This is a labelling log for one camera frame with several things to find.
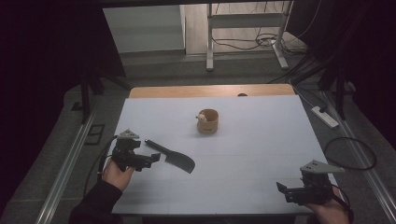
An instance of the human hand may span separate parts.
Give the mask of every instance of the human hand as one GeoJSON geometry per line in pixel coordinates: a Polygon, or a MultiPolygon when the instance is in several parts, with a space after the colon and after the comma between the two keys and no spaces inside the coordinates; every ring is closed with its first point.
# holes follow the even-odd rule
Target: human hand
{"type": "MultiPolygon", "coordinates": [[[[341,198],[340,191],[333,187],[334,194],[341,198]]],[[[311,209],[321,224],[349,224],[348,213],[344,207],[334,199],[325,204],[308,203],[305,206],[311,209]]]]}
{"type": "Polygon", "coordinates": [[[121,171],[119,166],[111,159],[108,160],[102,179],[114,187],[124,191],[134,173],[134,167],[128,167],[125,172],[121,171]]]}

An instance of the small object in cup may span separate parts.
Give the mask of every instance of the small object in cup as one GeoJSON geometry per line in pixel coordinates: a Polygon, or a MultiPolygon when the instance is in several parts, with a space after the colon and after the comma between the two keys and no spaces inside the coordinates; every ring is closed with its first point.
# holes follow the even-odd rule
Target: small object in cup
{"type": "Polygon", "coordinates": [[[219,113],[214,109],[201,110],[196,116],[198,119],[197,128],[200,133],[212,134],[218,130],[219,113]]]}

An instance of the knife handle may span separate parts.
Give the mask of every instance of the knife handle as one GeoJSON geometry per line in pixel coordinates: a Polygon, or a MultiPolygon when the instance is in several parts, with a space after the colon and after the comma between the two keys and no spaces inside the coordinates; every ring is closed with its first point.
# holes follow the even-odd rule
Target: knife handle
{"type": "Polygon", "coordinates": [[[172,151],[169,150],[168,148],[163,147],[163,146],[160,146],[160,145],[158,145],[157,143],[155,143],[155,142],[153,142],[153,141],[151,141],[151,140],[146,139],[145,142],[146,142],[146,144],[149,145],[150,147],[153,147],[154,149],[156,149],[157,151],[159,151],[159,152],[161,152],[161,153],[163,153],[163,154],[165,154],[165,155],[168,155],[169,153],[172,152],[172,151]]]}

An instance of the white tabletop surface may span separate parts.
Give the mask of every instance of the white tabletop surface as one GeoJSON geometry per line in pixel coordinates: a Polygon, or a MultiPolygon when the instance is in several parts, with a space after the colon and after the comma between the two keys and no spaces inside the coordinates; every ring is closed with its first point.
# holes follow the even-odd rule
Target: white tabletop surface
{"type": "Polygon", "coordinates": [[[165,162],[135,172],[113,212],[137,215],[294,214],[276,182],[301,188],[300,166],[326,162],[297,95],[126,99],[115,134],[140,135],[195,161],[191,174],[165,162]],[[219,112],[215,134],[198,133],[195,116],[219,112]]]}

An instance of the metal stand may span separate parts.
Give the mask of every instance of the metal stand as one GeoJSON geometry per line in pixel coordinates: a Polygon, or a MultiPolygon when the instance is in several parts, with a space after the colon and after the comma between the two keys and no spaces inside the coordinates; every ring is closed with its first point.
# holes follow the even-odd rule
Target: metal stand
{"type": "Polygon", "coordinates": [[[282,53],[282,36],[288,22],[291,1],[286,3],[286,9],[282,13],[263,14],[233,14],[233,15],[213,15],[212,4],[207,5],[207,50],[206,50],[206,70],[213,71],[213,29],[224,28],[254,28],[254,27],[279,27],[275,41],[272,41],[274,52],[282,69],[289,69],[288,63],[282,53]]]}
{"type": "Polygon", "coordinates": [[[133,86],[125,83],[116,77],[109,75],[108,73],[100,70],[99,68],[90,70],[90,73],[87,72],[87,69],[81,71],[81,101],[82,101],[82,124],[85,123],[88,116],[90,115],[90,95],[89,95],[89,87],[91,87],[93,94],[102,95],[105,92],[105,87],[102,84],[102,81],[99,79],[98,74],[112,81],[113,83],[123,87],[127,91],[131,91],[133,86]]]}

